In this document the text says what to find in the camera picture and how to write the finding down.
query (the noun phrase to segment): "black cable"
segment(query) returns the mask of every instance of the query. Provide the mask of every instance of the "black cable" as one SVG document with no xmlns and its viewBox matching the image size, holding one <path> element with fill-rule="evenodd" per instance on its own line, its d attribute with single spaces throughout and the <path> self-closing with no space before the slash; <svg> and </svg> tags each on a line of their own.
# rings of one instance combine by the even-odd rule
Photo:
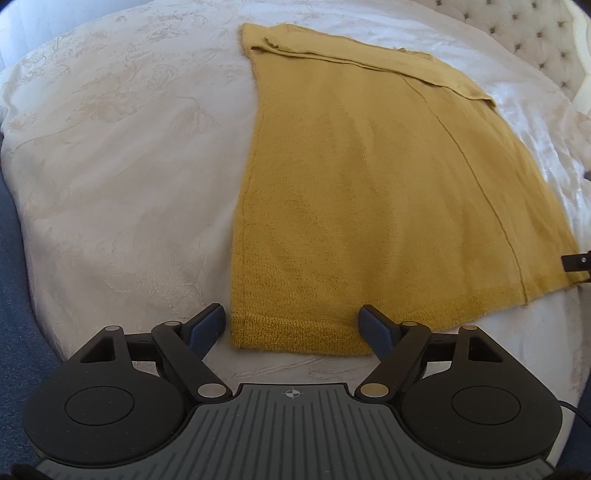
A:
<svg viewBox="0 0 591 480">
<path fill-rule="evenodd" d="M 574 407 L 570 403 L 562 401 L 562 400 L 558 400 L 558 404 L 561 407 L 568 408 L 570 411 L 572 411 L 577 417 L 579 417 L 581 420 L 583 420 L 587 424 L 587 427 L 589 427 L 591 429 L 591 420 L 589 420 L 585 416 L 585 414 L 582 411 L 580 411 L 577 407 Z"/>
</svg>

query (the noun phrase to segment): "black clip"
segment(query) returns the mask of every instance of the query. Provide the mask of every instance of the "black clip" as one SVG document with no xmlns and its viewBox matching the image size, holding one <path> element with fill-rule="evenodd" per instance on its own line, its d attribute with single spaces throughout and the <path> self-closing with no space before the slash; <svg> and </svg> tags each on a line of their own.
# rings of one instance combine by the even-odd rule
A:
<svg viewBox="0 0 591 480">
<path fill-rule="evenodd" d="M 586 254 L 563 255 L 560 259 L 565 272 L 591 273 L 591 251 Z M 591 278 L 588 278 L 583 283 L 591 283 Z"/>
</svg>

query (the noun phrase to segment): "bed sheet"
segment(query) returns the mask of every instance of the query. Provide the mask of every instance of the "bed sheet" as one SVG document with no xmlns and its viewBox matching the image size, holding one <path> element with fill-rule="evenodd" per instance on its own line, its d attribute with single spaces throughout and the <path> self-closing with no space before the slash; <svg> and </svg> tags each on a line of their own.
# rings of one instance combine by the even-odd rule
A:
<svg viewBox="0 0 591 480">
<path fill-rule="evenodd" d="M 485 33 L 404 0 L 156 0 L 61 35 L 0 75 L 2 172 L 35 315 L 61 357 L 106 325 L 149 331 L 214 301 L 230 311 L 232 217 L 257 100 L 243 22 L 426 51 L 464 71 L 495 98 L 591 249 L 591 121 Z M 589 335 L 576 288 L 476 323 L 558 398 L 578 402 Z M 235 351 L 225 335 L 206 362 L 232 388 L 354 388 L 377 360 Z"/>
</svg>

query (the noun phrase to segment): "crosshair logo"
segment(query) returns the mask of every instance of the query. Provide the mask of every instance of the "crosshair logo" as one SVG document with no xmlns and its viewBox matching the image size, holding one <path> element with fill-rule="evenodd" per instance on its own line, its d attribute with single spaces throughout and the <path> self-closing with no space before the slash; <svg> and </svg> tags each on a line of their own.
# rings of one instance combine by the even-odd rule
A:
<svg viewBox="0 0 591 480">
<path fill-rule="evenodd" d="M 300 395 L 303 395 L 301 391 L 291 387 L 287 392 L 284 393 L 286 397 L 290 397 L 292 400 Z"/>
</svg>

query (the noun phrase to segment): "circular pad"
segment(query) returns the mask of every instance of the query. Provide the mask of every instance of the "circular pad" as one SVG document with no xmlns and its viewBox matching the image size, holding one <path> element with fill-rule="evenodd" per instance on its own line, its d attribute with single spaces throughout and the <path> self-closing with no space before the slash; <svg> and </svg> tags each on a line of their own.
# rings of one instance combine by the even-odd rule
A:
<svg viewBox="0 0 591 480">
<path fill-rule="evenodd" d="M 547 455 L 562 420 L 556 399 L 535 377 L 493 362 L 423 378 L 403 397 L 401 416 L 443 458 L 495 466 Z"/>
<path fill-rule="evenodd" d="M 108 425 L 125 418 L 134 407 L 133 396 L 115 387 L 90 387 L 70 397 L 68 416 L 82 425 Z"/>
<path fill-rule="evenodd" d="M 507 423 L 521 409 L 519 400 L 512 393 L 485 385 L 460 390 L 453 396 L 452 405 L 460 417 L 480 425 Z"/>
<path fill-rule="evenodd" d="M 184 415 L 182 395 L 166 380 L 111 361 L 66 365 L 28 400 L 22 423 L 43 456 L 107 467 L 157 450 Z"/>
</svg>

